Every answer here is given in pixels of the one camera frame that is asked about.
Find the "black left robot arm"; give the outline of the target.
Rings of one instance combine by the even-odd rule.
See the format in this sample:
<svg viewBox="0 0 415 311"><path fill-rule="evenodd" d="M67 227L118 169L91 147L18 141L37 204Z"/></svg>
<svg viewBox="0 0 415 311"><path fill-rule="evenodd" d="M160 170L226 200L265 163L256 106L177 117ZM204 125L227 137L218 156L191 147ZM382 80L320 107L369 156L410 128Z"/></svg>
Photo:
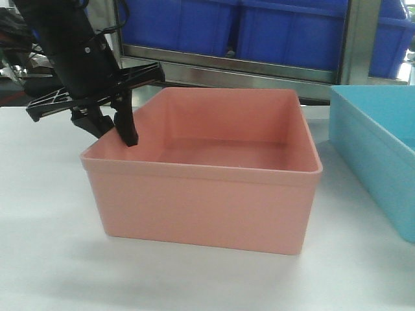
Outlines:
<svg viewBox="0 0 415 311"><path fill-rule="evenodd" d="M121 69L105 38L121 24L95 32L87 1L16 1L15 5L50 61L62 88L27 106L31 119L64 110L71 122L97 138L115 128L127 146L139 136L132 113L132 90L165 80L158 62Z"/></svg>

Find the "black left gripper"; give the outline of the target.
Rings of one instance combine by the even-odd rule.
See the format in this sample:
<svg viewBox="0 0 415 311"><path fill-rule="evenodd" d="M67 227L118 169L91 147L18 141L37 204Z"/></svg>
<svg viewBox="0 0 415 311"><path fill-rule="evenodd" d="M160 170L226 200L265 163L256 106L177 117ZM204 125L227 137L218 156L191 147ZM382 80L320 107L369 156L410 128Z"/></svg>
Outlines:
<svg viewBox="0 0 415 311"><path fill-rule="evenodd" d="M63 88L29 103L27 113L33 121L69 108L101 106L114 98L114 123L99 108L73 109L72 123L98 139L115 125L125 145L138 144L131 89L163 82L165 73L160 63L120 69L104 38L93 38L74 49L49 55L48 59Z"/></svg>

